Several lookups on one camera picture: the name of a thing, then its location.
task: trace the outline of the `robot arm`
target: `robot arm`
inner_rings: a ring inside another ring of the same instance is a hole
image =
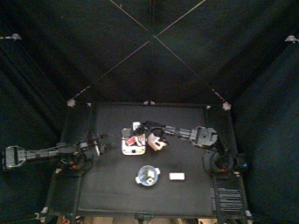
[[[106,144],[99,143],[102,136],[102,134],[93,134],[83,142],[58,143],[57,146],[41,150],[25,150],[19,146],[9,146],[2,150],[1,169],[6,172],[26,163],[50,161],[63,170],[78,171],[91,158],[91,153],[87,153],[87,151],[94,150],[98,155],[107,147]]]
[[[193,129],[177,129],[157,122],[146,121],[139,123],[134,133],[139,135],[145,131],[152,133],[147,137],[147,144],[153,150],[160,150],[166,145],[164,135],[178,137],[202,149],[209,149],[217,142],[217,132],[213,128],[196,127]]]

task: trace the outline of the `black curtain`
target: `black curtain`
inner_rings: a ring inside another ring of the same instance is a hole
[[[106,0],[0,1],[1,18],[66,99],[97,81],[78,100],[221,103],[213,88],[232,102],[297,20],[294,0],[209,0],[182,19],[198,0],[113,2],[152,30]],[[158,35],[170,53],[152,34],[177,19]]]
[[[299,45],[289,44],[234,103],[238,148],[250,169],[248,205],[261,223],[299,220]]]
[[[10,36],[14,30],[1,18],[0,25],[0,36]],[[0,82],[0,151],[9,145],[27,150],[53,146],[59,141],[66,104],[19,40],[0,40]],[[1,173],[0,220],[41,211],[50,175],[50,167],[42,164]]]

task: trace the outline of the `black table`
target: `black table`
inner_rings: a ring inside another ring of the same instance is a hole
[[[61,141],[81,141],[91,130],[107,133],[102,141],[111,143],[113,147],[93,160],[82,177],[67,180],[55,177],[46,202],[51,215],[214,217],[212,181],[201,163],[202,149],[168,136],[169,145],[161,151],[154,152],[146,147],[143,155],[122,154],[121,129],[130,128],[131,122],[143,121],[186,130],[196,126],[212,127],[222,144],[236,148],[228,114],[218,106],[206,109],[198,105],[77,105],[69,109]],[[143,165],[161,171],[156,184],[149,187],[138,185],[134,180]],[[169,172],[184,172],[185,180],[170,181]]]

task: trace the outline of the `cable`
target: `cable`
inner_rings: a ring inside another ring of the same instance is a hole
[[[127,12],[122,9],[121,6],[118,6],[114,1],[109,0],[109,2],[131,18],[131,20],[143,28],[145,31],[147,31],[145,29],[145,27],[141,25],[141,23],[127,14]]]
[[[200,1],[157,34],[161,35],[206,0]]]
[[[133,52],[130,52],[113,66],[111,68],[109,68],[99,76],[98,78],[86,86],[83,87],[77,94],[73,95],[73,97],[70,98],[70,100],[74,100],[89,88],[91,88],[91,86],[107,75],[107,73],[119,65],[122,64],[123,61],[126,61],[126,59],[129,59],[135,52],[138,52],[138,50],[149,43],[149,40],[145,41],[134,50]]]
[[[196,77],[200,78],[201,77],[194,73],[194,71],[192,70],[192,68],[186,65],[186,63],[182,61],[182,59],[174,54],[174,52],[172,51],[172,49],[165,45],[165,43],[157,38],[157,36],[153,36],[154,39],[160,42],[160,44],[164,46],[164,48],[170,52],[170,54],[173,55],[173,57],[184,64],[184,66],[190,70],[190,74],[194,75]],[[213,89],[213,87],[205,82],[201,82],[213,92],[213,94],[222,100],[222,102],[226,102],[225,99],[220,96],[220,94],[216,92],[216,90]]]

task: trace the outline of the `white block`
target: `white block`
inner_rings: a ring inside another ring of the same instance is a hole
[[[169,180],[184,180],[184,173],[182,172],[170,172]]]

